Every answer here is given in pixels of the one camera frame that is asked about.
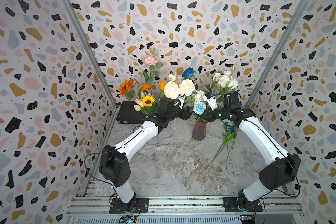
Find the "orange rose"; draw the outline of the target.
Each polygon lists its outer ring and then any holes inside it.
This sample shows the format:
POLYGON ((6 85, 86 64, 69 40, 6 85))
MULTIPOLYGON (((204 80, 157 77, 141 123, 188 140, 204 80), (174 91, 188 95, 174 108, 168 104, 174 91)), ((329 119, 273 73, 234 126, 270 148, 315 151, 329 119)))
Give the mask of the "orange rose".
POLYGON ((165 85, 166 85, 167 83, 166 82, 164 82, 164 81, 160 81, 159 82, 159 86, 160 86, 160 90, 161 91, 164 91, 165 90, 165 85))

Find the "dark red glass vase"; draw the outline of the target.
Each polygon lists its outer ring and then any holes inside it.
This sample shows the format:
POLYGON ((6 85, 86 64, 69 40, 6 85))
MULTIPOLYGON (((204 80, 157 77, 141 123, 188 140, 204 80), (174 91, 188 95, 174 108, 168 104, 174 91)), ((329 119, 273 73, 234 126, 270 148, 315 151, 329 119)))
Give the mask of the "dark red glass vase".
POLYGON ((206 123, 197 121, 193 130, 192 130, 192 138, 196 141, 204 140, 206 136, 206 123))

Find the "white rose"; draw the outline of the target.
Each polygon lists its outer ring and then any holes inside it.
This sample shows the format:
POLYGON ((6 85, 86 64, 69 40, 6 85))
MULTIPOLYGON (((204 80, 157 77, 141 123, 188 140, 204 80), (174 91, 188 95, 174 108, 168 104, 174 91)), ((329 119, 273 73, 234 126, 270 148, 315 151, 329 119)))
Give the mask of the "white rose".
POLYGON ((202 102, 203 101, 203 97, 205 96, 205 92, 202 90, 199 90, 196 92, 195 94, 195 98, 194 98, 194 102, 202 102))

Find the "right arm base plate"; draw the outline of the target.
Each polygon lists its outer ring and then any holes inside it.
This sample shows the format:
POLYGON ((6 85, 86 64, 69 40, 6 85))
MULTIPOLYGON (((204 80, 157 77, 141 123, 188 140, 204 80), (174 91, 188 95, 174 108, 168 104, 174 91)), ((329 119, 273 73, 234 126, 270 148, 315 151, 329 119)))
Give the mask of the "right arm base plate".
POLYGON ((224 197, 225 212, 263 212, 260 200, 247 201, 244 197, 224 197))

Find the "cream rose right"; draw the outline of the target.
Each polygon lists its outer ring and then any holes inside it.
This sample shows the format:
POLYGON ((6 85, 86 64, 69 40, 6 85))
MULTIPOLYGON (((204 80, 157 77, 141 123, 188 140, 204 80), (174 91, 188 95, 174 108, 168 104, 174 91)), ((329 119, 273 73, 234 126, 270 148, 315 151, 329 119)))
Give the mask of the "cream rose right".
POLYGON ((195 84, 192 80, 185 79, 180 83, 179 89, 181 96, 190 96, 195 90, 195 84))

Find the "orange sunflower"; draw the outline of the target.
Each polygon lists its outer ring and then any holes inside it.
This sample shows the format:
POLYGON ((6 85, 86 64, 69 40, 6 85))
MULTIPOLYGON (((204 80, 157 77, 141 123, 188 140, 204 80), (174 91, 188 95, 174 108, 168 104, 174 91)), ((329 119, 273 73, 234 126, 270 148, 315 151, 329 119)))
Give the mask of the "orange sunflower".
POLYGON ((124 96, 126 93, 130 92, 133 89, 134 80, 126 80, 124 81, 121 86, 119 87, 119 93, 121 96, 124 96))

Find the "cream rose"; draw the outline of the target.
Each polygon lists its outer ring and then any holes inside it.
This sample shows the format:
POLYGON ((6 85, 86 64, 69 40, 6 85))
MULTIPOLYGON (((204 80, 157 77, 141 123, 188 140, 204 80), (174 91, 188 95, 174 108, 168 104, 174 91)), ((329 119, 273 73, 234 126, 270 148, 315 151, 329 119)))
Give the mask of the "cream rose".
POLYGON ((190 96, 195 90, 195 84, 192 80, 185 79, 180 83, 179 89, 181 96, 190 96))
POLYGON ((180 94, 180 88, 175 82, 168 82, 164 87, 164 94, 169 99, 177 99, 180 94))

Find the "cream rose left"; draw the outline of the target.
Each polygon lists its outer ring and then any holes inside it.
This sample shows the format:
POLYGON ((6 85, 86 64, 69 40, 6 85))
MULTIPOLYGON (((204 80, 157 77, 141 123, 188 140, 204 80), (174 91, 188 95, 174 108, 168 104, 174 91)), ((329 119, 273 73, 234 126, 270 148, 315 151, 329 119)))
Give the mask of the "cream rose left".
POLYGON ((164 94, 169 99, 177 99, 180 94, 180 88, 175 82, 168 82, 164 87, 164 94))

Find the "orange carnation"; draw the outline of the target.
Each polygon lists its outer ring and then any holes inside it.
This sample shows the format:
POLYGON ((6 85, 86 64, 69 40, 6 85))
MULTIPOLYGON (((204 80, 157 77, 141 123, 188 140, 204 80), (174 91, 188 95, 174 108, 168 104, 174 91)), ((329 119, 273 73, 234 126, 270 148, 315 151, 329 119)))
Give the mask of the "orange carnation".
POLYGON ((144 85, 141 85, 141 86, 139 87, 139 89, 142 90, 142 91, 149 91, 150 88, 151 88, 151 85, 150 85, 150 84, 144 84, 144 85))

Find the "yellow sunflower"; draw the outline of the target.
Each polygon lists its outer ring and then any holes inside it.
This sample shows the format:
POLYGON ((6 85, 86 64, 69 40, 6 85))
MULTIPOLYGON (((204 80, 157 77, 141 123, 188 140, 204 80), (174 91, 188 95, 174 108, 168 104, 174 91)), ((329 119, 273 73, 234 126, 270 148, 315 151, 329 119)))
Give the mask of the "yellow sunflower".
POLYGON ((141 100, 141 107, 152 107, 154 102, 155 98, 151 95, 147 95, 141 100))

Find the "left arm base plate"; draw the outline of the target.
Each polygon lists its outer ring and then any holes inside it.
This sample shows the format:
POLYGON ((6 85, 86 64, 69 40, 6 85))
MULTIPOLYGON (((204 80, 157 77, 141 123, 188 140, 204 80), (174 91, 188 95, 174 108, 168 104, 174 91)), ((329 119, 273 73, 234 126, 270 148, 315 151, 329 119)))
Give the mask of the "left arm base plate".
POLYGON ((114 198, 111 201, 110 214, 131 214, 131 213, 148 213, 149 198, 133 197, 128 203, 123 203, 120 199, 114 198))

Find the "pink carnation sprig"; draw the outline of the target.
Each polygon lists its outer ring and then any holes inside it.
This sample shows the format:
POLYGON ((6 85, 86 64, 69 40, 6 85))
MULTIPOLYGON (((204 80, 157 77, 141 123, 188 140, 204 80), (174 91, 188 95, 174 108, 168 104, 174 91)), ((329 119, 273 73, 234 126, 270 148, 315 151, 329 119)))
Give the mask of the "pink carnation sprig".
POLYGON ((155 49, 149 49, 150 54, 145 58, 144 64, 147 68, 143 71, 143 77, 146 84, 151 84, 154 80, 159 79, 159 69, 163 66, 158 56, 155 54, 155 49))

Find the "aluminium rail frame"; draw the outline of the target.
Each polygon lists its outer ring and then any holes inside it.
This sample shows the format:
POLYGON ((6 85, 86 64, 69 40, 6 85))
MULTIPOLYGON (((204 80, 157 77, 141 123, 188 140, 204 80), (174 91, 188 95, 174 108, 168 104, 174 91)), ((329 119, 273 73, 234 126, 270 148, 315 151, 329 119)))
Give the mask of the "aluminium rail frame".
POLYGON ((270 194, 250 211, 234 207, 229 196, 143 196, 132 212, 122 212, 116 197, 95 197, 91 182, 86 197, 73 199, 67 224, 306 224, 295 198, 270 194))

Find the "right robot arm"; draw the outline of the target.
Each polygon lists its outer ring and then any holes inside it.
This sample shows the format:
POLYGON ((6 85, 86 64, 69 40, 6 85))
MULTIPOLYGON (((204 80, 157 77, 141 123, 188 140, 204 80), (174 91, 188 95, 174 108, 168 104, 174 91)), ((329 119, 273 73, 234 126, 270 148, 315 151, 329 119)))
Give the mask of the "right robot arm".
POLYGON ((241 211, 249 211, 265 195, 298 180, 300 157, 290 154, 280 146, 268 134, 255 113, 250 108, 241 106, 239 93, 232 91, 223 94, 223 107, 218 107, 213 93, 205 94, 203 99, 209 105, 204 111, 208 122, 217 119, 233 122, 235 127, 250 138, 265 160, 266 167, 259 172, 258 179, 238 194, 236 204, 241 211))

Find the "black box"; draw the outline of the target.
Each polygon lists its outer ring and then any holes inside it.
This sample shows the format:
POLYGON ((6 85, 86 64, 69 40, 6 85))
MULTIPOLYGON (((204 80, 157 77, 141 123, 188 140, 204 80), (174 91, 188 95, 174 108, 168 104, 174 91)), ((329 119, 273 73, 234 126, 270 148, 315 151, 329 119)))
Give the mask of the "black box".
POLYGON ((138 105, 134 101, 123 101, 117 115, 119 124, 143 124, 147 118, 141 111, 136 111, 134 106, 138 105))

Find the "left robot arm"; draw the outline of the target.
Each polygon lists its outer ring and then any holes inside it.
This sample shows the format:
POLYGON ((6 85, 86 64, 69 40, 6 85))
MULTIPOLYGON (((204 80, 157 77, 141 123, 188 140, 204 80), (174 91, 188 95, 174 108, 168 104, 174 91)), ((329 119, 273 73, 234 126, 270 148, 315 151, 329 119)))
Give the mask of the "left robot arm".
POLYGON ((170 121, 179 117, 186 119, 186 116, 183 97, 178 96, 177 99, 162 97, 159 107, 133 134, 113 147, 107 145, 103 148, 99 172, 113 186, 120 202, 127 210, 132 210, 131 207, 136 201, 136 193, 129 183, 130 160, 142 146, 165 129, 170 121))

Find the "white rose cluster sprig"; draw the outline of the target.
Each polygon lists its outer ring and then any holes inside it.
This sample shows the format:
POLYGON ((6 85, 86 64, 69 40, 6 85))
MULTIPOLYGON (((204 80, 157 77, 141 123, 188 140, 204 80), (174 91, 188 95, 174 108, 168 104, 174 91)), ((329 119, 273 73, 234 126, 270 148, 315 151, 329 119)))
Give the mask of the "white rose cluster sprig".
POLYGON ((236 69, 235 66, 231 66, 223 72, 214 73, 212 84, 206 85, 207 91, 213 93, 216 97, 220 97, 235 90, 238 87, 238 80, 233 76, 236 69))

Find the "purple glass vase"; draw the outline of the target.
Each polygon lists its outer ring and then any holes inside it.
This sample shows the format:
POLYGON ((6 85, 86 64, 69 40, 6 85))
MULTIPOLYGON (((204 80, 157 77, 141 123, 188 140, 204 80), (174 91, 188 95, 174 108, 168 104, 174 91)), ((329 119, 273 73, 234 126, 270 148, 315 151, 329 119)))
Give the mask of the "purple glass vase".
POLYGON ((158 114, 156 112, 151 113, 151 115, 149 116, 150 118, 156 118, 158 117, 158 114))

